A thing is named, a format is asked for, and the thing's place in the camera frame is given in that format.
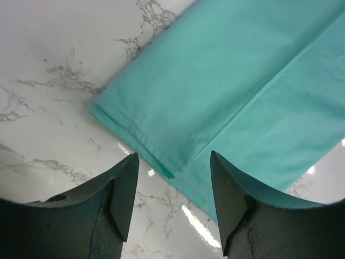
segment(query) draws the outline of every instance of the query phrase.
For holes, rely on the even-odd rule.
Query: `gray marble vein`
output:
[[[293,185],[289,187],[286,193],[304,200],[309,200],[309,198],[305,195],[305,192],[308,192],[312,184],[303,184],[301,183],[302,180],[303,177],[300,177]]]
[[[139,210],[147,207],[149,210],[152,209],[151,205],[157,206],[159,204],[160,206],[164,207],[164,211],[166,213],[166,218],[164,220],[163,225],[161,226],[162,229],[165,231],[165,236],[169,237],[169,234],[172,231],[172,226],[170,226],[170,220],[174,216],[175,213],[180,212],[181,205],[190,205],[190,201],[188,201],[185,197],[181,195],[180,192],[178,192],[176,189],[174,189],[172,186],[168,186],[165,190],[165,194],[162,197],[154,196],[154,195],[144,195],[140,191],[137,191],[137,199],[139,200],[135,204],[135,208],[138,208]],[[149,217],[149,224],[147,225],[146,231],[149,230],[153,224],[156,224],[156,221],[153,221]]]
[[[0,101],[5,107],[0,110],[0,122],[16,121],[33,112],[30,101],[0,85]]]
[[[16,156],[21,157],[22,159],[25,159],[23,155],[17,153],[17,152],[14,151],[12,148],[10,148],[10,147],[8,147],[8,146],[6,146],[6,145],[4,145],[4,144],[0,144],[0,150],[10,152],[10,153],[12,153],[12,154],[14,154],[14,155],[16,155]]]
[[[97,151],[98,152],[101,152],[102,151],[102,146],[97,144],[92,138],[89,138],[89,141],[88,143],[94,145],[96,148],[97,148]]]
[[[75,185],[79,185],[92,178],[92,175],[90,172],[76,172],[71,166],[63,165],[59,161],[54,160],[54,159],[50,159],[50,160],[34,159],[33,161],[30,161],[30,162],[19,162],[19,163],[2,162],[0,169],[10,170],[19,174],[24,174],[25,176],[27,176],[28,172],[31,169],[34,169],[36,171],[50,169],[54,172],[61,172],[67,175]]]
[[[64,91],[69,90],[86,92],[90,94],[100,94],[105,88],[97,87],[94,83],[84,80],[83,77],[86,76],[86,71],[82,69],[82,62],[77,62],[76,65],[72,66],[71,60],[74,60],[74,58],[75,50],[70,49],[64,62],[46,69],[46,72],[52,75],[52,79],[47,81],[16,79],[15,82],[32,87],[58,87],[62,88]],[[50,99],[55,101],[66,101],[65,99]]]
[[[115,41],[126,43],[126,53],[129,60],[135,60],[155,39],[159,33],[169,29],[175,21],[176,15],[165,10],[160,3],[155,0],[136,0],[136,5],[143,11],[143,22],[140,26],[139,36],[128,39],[116,39]]]

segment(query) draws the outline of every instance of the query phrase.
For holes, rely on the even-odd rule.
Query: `black metal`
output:
[[[0,199],[0,258],[120,258],[138,170],[138,156],[132,154],[45,202],[18,204]]]
[[[215,152],[211,177],[224,256],[345,258],[345,200],[322,205],[290,196]]]

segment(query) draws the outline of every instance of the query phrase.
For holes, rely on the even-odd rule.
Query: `crack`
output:
[[[254,252],[253,252],[253,244],[252,244],[252,241],[251,241],[251,238],[250,238],[250,229],[247,228],[247,239],[248,239],[248,243],[250,245],[250,253],[253,257],[253,259],[255,259],[255,256],[254,256]]]

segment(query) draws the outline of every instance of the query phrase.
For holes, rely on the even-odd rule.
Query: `folded fabric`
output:
[[[201,0],[91,113],[214,220],[212,150],[285,190],[345,136],[345,1]]]

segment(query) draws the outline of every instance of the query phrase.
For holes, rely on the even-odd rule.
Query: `marble countertop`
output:
[[[0,1],[0,197],[46,200],[132,152],[88,110],[194,1]],[[288,192],[325,203],[343,198],[344,146]],[[122,258],[223,257],[216,224],[141,161]]]

